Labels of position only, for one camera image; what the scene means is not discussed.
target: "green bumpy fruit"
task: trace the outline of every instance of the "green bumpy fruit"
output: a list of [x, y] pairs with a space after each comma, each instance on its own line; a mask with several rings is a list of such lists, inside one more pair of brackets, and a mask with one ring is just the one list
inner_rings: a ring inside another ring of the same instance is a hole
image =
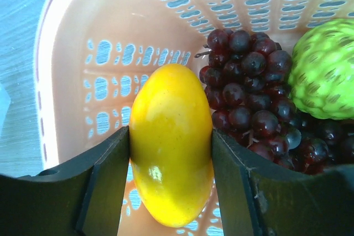
[[305, 33], [294, 46], [288, 83], [300, 111], [353, 119], [354, 19], [334, 19]]

